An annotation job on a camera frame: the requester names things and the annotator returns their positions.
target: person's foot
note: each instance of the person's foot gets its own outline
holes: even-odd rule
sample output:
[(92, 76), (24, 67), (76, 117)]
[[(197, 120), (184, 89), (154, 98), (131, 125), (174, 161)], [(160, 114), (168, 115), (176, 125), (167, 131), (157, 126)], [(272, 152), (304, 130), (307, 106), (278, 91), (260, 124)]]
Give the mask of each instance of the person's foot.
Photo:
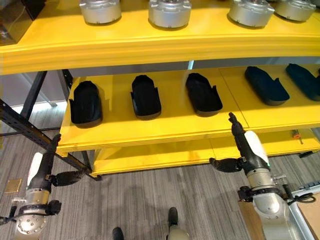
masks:
[(172, 225), (178, 225), (178, 211), (175, 207), (169, 209), (168, 214), (169, 227)]
[(124, 240), (124, 234), (120, 227), (116, 227), (112, 230), (113, 240)]

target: silver metal part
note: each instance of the silver metal part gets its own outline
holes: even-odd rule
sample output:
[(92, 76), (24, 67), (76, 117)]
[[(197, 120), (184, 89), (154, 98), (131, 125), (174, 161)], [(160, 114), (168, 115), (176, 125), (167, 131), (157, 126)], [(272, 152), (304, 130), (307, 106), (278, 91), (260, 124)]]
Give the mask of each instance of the silver metal part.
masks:
[[(26, 191), (26, 202), (24, 205), (45, 205), (49, 201), (50, 193), (47, 190), (39, 188), (29, 189)], [(14, 240), (38, 240), (43, 230), (47, 217), (37, 214), (45, 214), (44, 209), (25, 210), (25, 214), (16, 220)]]
[(107, 24), (121, 17), (120, 0), (81, 0), (79, 6), (89, 24)]
[(267, 240), (300, 240), (288, 204), (276, 193), (264, 193), (253, 197), (253, 207), (259, 214), (263, 233)]
[(310, 0), (279, 0), (275, 13), (289, 20), (307, 21), (316, 10)]
[(273, 178), (271, 177), (271, 173), (266, 168), (257, 168), (248, 172), (246, 175), (248, 178), (251, 189), (259, 190), (265, 188), (274, 188), (275, 183)]
[(264, 27), (274, 11), (265, 0), (233, 0), (228, 16), (239, 24)]
[(150, 0), (149, 21), (162, 28), (180, 28), (190, 19), (189, 0)]

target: robotic hand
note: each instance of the robotic hand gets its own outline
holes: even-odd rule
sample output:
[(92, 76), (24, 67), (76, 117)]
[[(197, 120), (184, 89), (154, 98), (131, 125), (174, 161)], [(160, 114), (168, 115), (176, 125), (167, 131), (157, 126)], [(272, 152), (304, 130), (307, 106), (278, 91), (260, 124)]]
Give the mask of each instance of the robotic hand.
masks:
[[(253, 131), (245, 131), (232, 112), (229, 113), (229, 117), (232, 123), (231, 131), (241, 157), (223, 160), (211, 158), (210, 163), (217, 170), (225, 173), (244, 170), (250, 187), (242, 186), (238, 195), (241, 201), (253, 203), (255, 211), (260, 216), (263, 233), (267, 240), (300, 239), (296, 225), (291, 221), (287, 201), (283, 199), (282, 191), (277, 188), (275, 182), (286, 176), (271, 176), (269, 159), (258, 136)], [(292, 199), (289, 185), (284, 184), (283, 187), (289, 199)]]
[[(57, 215), (61, 210), (61, 202), (49, 202), (51, 185), (71, 185), (84, 175), (81, 170), (51, 174), (60, 137), (59, 134), (53, 138), (43, 156), (40, 153), (35, 154), (29, 171), (25, 198), (13, 199), (9, 217), (0, 217), (0, 225), (16, 222), (14, 240), (38, 240), (47, 222), (47, 216)], [(19, 209), (18, 215), (15, 215), (17, 203), (23, 203), (23, 206)]]

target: yellow shelf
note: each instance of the yellow shelf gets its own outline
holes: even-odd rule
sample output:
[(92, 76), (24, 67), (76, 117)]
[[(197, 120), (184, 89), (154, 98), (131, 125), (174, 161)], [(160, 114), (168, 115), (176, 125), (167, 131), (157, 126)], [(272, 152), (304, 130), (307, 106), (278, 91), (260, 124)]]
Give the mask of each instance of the yellow shelf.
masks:
[[(320, 150), (320, 143), (312, 131), (300, 131), (303, 144), (293, 139), (290, 131), (259, 134), (269, 156)], [(159, 143), (144, 146), (128, 146), (95, 151), (93, 173), (103, 175), (209, 163), (238, 158), (239, 151), (232, 136), (183, 142)]]
[[(101, 97), (103, 121), (96, 127), (78, 128), (71, 122), (68, 104), (57, 152), (66, 156), (75, 151), (227, 137), (231, 136), (229, 112), (236, 115), (246, 130), (257, 133), (319, 127), (320, 103), (300, 92), (285, 76), (285, 67), (261, 67), (272, 77), (280, 77), (288, 91), (291, 98), (281, 106), (267, 106), (260, 101), (244, 78), (245, 67), (194, 70), (217, 86), (223, 109), (212, 117), (199, 117), (194, 113), (185, 88), (190, 71), (145, 73), (158, 87), (162, 105), (161, 115), (149, 121), (137, 119), (133, 110), (130, 92), (136, 73), (77, 78), (70, 98), (80, 82), (95, 83)], [(306, 67), (312, 72), (319, 68), (317, 65)]]
[(91, 175), (205, 164), (214, 157), (208, 139), (105, 148), (95, 151)]
[(316, 12), (295, 23), (273, 15), (263, 29), (227, 19), (230, 3), (193, 0), (188, 26), (160, 30), (148, 22), (147, 0), (122, 0), (122, 18), (84, 22), (79, 0), (49, 0), (19, 43), (1, 46), (1, 74), (98, 66), (244, 57), (320, 56)]
[(67, 105), (60, 133), (58, 152), (94, 150), (106, 147), (126, 147), (154, 143), (168, 143), (207, 139), (231, 134), (228, 113), (233, 112), (246, 128), (236, 102), (219, 73), (218, 68), (198, 69), (217, 86), (223, 109), (213, 117), (195, 114), (185, 87), (188, 71), (145, 73), (158, 87), (162, 112), (149, 121), (136, 118), (130, 92), (134, 74), (91, 76), (75, 79), (70, 98), (80, 82), (90, 80), (99, 88), (102, 103), (102, 123), (96, 127), (81, 129), (71, 122), (70, 105)]
[[(291, 131), (258, 133), (258, 136), (268, 156), (320, 150), (320, 142), (310, 129), (300, 129), (299, 133), (303, 144), (292, 138)], [(240, 157), (233, 136), (212, 138), (210, 143), (217, 160)]]
[[(320, 65), (305, 65), (314, 76), (318, 76)], [(308, 99), (286, 73), (285, 65), (264, 65), (272, 79), (279, 78), (290, 95), (280, 106), (265, 105), (245, 78), (246, 67), (221, 68), (220, 72), (228, 85), (249, 129), (257, 133), (320, 126), (320, 102)]]

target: metal fitting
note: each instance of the metal fitting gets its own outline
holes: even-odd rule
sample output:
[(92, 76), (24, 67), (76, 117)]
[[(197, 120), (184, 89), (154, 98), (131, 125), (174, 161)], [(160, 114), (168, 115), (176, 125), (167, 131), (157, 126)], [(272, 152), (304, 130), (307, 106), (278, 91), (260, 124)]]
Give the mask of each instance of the metal fitting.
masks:
[(270, 171), (266, 168), (257, 168), (246, 175), (252, 190), (274, 188), (275, 183), (271, 178)]
[(107, 24), (121, 17), (120, 0), (81, 0), (79, 6), (89, 24)]
[(189, 0), (150, 0), (149, 21), (162, 28), (181, 28), (190, 19)]
[(307, 21), (316, 10), (310, 0), (279, 0), (275, 13), (293, 21)]
[(233, 0), (228, 16), (242, 25), (264, 27), (274, 11), (265, 0)]

